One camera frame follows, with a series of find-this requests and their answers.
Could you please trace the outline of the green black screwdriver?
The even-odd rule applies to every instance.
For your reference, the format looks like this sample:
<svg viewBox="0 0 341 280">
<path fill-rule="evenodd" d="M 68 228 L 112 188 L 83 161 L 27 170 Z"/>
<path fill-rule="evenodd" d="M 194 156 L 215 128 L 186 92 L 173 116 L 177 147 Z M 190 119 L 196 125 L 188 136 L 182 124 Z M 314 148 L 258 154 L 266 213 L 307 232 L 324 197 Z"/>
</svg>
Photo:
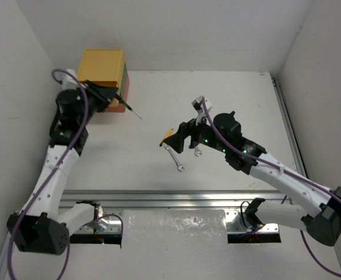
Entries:
<svg viewBox="0 0 341 280">
<path fill-rule="evenodd" d="M 130 112 L 134 113 L 140 120 L 142 118 L 133 110 L 133 108 L 118 94 L 115 94 L 115 98 L 118 100 L 120 104 L 122 104 L 126 109 L 128 109 Z"/>
</svg>

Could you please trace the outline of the slim yellow utility knife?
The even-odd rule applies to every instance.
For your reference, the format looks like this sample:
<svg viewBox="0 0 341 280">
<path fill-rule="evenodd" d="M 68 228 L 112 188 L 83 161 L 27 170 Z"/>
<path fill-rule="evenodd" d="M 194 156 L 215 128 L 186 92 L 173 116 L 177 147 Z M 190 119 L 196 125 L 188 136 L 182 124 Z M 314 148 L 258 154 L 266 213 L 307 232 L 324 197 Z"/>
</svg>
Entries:
<svg viewBox="0 0 341 280">
<path fill-rule="evenodd" d="M 162 141 L 160 143 L 160 146 L 162 146 L 164 144 L 165 139 L 172 136 L 173 132 L 174 132 L 174 129 L 172 128 L 165 134 L 164 138 L 162 139 Z"/>
</svg>

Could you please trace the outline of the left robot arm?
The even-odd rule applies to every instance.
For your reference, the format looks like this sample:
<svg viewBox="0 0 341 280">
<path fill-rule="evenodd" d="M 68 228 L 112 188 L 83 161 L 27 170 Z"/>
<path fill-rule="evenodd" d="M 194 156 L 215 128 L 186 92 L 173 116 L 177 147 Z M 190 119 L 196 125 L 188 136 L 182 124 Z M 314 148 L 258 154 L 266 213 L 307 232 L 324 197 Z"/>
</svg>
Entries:
<svg viewBox="0 0 341 280">
<path fill-rule="evenodd" d="M 94 113 L 104 112 L 119 89 L 90 81 L 85 90 L 58 93 L 57 110 L 50 127 L 50 142 L 37 184 L 22 210 L 11 214 L 7 228 L 21 252 L 61 255 L 70 237 L 97 218 L 99 203 L 78 201 L 59 213 L 67 179 L 89 136 L 86 123 Z"/>
</svg>

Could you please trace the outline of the green drawer box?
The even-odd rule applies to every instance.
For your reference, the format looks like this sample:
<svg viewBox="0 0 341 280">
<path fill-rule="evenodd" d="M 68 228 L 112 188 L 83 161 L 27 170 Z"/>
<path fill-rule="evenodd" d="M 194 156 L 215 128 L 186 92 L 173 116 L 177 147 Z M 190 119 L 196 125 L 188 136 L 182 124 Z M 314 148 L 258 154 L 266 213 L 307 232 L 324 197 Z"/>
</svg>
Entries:
<svg viewBox="0 0 341 280">
<path fill-rule="evenodd" d="M 123 96 L 125 94 L 127 87 L 128 87 L 128 71 L 127 71 L 126 64 L 124 64 L 122 80 L 121 80 L 121 87 L 120 87 L 120 95 L 121 96 Z"/>
</svg>

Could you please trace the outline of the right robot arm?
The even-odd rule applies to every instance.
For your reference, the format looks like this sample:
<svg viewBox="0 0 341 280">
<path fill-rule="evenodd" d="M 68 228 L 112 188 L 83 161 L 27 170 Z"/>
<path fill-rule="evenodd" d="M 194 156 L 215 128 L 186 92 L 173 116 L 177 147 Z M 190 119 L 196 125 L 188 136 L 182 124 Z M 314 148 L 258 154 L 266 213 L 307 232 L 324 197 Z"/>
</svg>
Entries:
<svg viewBox="0 0 341 280">
<path fill-rule="evenodd" d="M 282 206 L 256 198 L 243 213 L 246 227 L 277 223 L 305 230 L 319 243 L 334 246 L 341 234 L 341 187 L 333 190 L 306 182 L 305 177 L 280 164 L 264 147 L 245 138 L 234 115 L 220 113 L 212 125 L 207 124 L 205 117 L 201 122 L 182 122 L 163 143 L 183 153 L 185 139 L 190 138 L 191 149 L 202 144 L 222 152 L 233 169 L 271 185 L 296 202 L 295 206 Z"/>
</svg>

